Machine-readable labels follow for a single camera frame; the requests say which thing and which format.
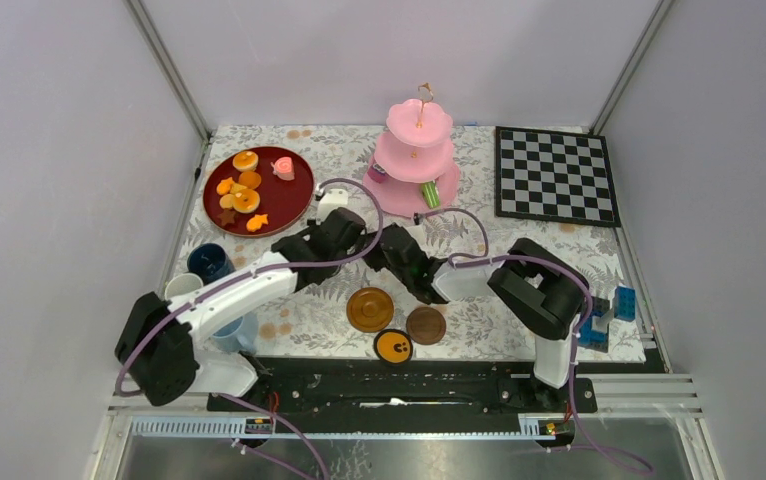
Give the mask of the dark red round tray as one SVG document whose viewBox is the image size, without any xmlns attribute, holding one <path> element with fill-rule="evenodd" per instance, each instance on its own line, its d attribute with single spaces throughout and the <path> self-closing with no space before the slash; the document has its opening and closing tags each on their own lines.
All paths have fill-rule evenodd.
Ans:
<svg viewBox="0 0 766 480">
<path fill-rule="evenodd" d="M 222 159 L 207 176 L 202 193 L 202 206 L 207 218 L 225 233 L 247 238 L 276 234 L 299 220 L 310 205 L 315 187 L 313 170 L 302 156 L 286 148 L 259 146 L 247 147 L 245 150 L 252 150 L 259 155 L 259 163 L 255 170 L 262 177 L 262 183 L 257 188 L 261 197 L 259 208 L 250 214 L 237 212 L 236 222 L 233 225 L 221 227 L 218 223 L 217 216 L 225 208 L 220 205 L 221 196 L 216 193 L 216 186 L 228 177 L 238 180 L 242 172 L 236 170 L 231 163 L 236 153 Z M 282 156 L 290 156 L 294 161 L 295 179 L 293 181 L 280 180 L 273 174 L 271 163 Z M 249 233 L 245 224 L 255 214 L 267 214 L 269 224 L 258 232 Z"/>
</svg>

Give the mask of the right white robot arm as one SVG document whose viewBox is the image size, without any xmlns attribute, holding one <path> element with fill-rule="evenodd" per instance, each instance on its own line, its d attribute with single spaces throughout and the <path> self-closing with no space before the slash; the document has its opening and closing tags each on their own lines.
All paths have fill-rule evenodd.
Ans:
<svg viewBox="0 0 766 480">
<path fill-rule="evenodd" d="M 363 260 L 375 271 L 389 271 L 418 301 L 447 304 L 466 298 L 500 300 L 536 337 L 532 386 L 534 402 L 556 412 L 572 398 L 577 325 L 594 309 L 581 273 L 528 238 L 504 255 L 447 260 L 425 253 L 407 229 L 391 224 L 369 234 Z"/>
</svg>

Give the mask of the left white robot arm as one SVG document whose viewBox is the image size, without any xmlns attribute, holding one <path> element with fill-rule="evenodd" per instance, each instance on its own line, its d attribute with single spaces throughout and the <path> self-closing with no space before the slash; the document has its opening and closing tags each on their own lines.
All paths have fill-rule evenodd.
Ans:
<svg viewBox="0 0 766 480">
<path fill-rule="evenodd" d="M 136 395 L 164 406 L 187 392 L 227 393 L 244 410 L 263 407 L 270 387 L 254 367 L 240 354 L 208 351 L 203 343 L 262 305 L 335 276 L 357 258 L 366 238 L 365 221 L 339 207 L 205 287 L 168 300 L 154 292 L 140 296 L 114 349 Z"/>
</svg>

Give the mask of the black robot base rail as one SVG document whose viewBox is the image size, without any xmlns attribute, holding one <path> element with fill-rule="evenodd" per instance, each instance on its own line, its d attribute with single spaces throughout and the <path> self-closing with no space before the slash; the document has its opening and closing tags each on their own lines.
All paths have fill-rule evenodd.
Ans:
<svg viewBox="0 0 766 480">
<path fill-rule="evenodd" d="M 590 380 L 554 389 L 529 362 L 263 358 L 243 400 L 311 433 L 511 433 L 521 414 L 594 413 Z"/>
</svg>

